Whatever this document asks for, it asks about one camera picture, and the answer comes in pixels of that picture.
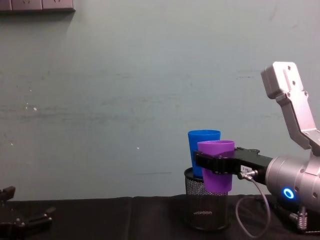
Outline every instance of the wall socket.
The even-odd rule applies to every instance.
[[[11,11],[11,0],[0,0],[0,12]]]
[[[13,11],[42,11],[42,0],[11,0]]]
[[[42,0],[43,10],[64,9],[73,10],[73,0]]]

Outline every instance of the wire mesh container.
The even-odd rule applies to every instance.
[[[218,231],[229,226],[228,193],[205,190],[204,180],[195,177],[192,167],[184,171],[186,209],[185,222],[202,231]]]

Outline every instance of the blue led light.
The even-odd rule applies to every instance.
[[[288,198],[288,199],[293,199],[295,197],[294,192],[290,188],[285,188],[283,190],[283,194]]]

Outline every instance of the label sticker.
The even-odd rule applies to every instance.
[[[248,167],[248,166],[241,165],[240,171],[241,172],[250,172],[250,171],[252,171],[252,168]]]

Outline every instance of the gray cable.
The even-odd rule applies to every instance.
[[[257,182],[253,179],[253,178],[246,178],[248,181],[252,182],[256,188],[259,190],[259,192],[261,193],[262,197],[263,197],[263,200],[264,200],[264,203],[265,203],[265,207],[266,207],[266,214],[267,214],[267,220],[266,220],[266,225],[264,227],[264,229],[262,230],[262,232],[258,235],[252,235],[250,232],[248,232],[248,230],[245,228],[244,224],[242,223],[242,221],[240,220],[240,217],[239,217],[239,205],[240,203],[244,200],[244,199],[253,199],[252,196],[245,196],[241,199],[238,200],[238,202],[236,203],[235,205],[235,216],[236,216],[236,219],[238,220],[239,224],[240,224],[240,227],[243,229],[243,231],[250,237],[250,238],[253,238],[253,239],[258,239],[258,238],[261,238],[268,230],[269,228],[269,225],[270,225],[270,222],[271,222],[271,213],[270,213],[270,207],[269,207],[269,203],[268,203],[268,200],[266,198],[266,195],[262,192],[261,188],[258,186]]]

